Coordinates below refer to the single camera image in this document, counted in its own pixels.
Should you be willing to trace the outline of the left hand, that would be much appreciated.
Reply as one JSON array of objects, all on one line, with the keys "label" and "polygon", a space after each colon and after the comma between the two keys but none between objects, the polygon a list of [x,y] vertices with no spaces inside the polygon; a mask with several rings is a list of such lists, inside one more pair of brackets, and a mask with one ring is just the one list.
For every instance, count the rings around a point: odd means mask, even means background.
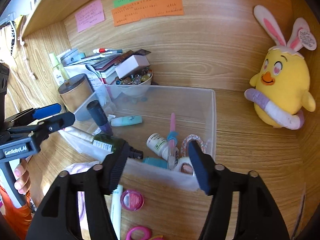
[{"label": "left hand", "polygon": [[14,170],[16,182],[14,183],[15,189],[19,194],[26,194],[31,187],[30,176],[28,171],[28,163],[25,159],[21,159],[20,163]]}]

